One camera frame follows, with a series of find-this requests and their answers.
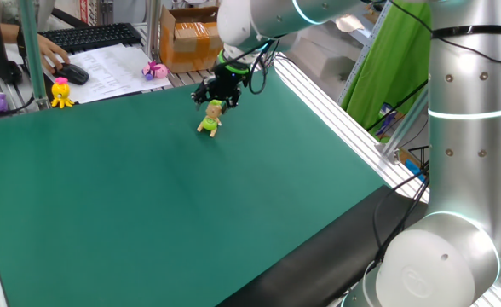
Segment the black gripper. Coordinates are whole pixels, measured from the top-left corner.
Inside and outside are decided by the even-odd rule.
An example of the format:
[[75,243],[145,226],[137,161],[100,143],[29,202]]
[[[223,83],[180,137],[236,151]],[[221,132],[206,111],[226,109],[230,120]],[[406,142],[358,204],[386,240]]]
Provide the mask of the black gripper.
[[232,72],[226,67],[217,66],[213,68],[214,80],[209,85],[203,81],[191,94],[191,98],[196,106],[201,106],[212,99],[225,101],[227,108],[235,108],[239,104],[241,95],[240,84],[245,75]]

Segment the hand of computer operator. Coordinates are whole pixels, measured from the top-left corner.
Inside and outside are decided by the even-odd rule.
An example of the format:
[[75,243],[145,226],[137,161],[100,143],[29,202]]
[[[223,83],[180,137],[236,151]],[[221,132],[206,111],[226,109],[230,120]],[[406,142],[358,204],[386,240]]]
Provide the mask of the hand of computer operator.
[[37,39],[40,60],[47,71],[55,73],[57,70],[62,69],[64,64],[70,63],[68,53],[63,48],[42,35],[38,35]]

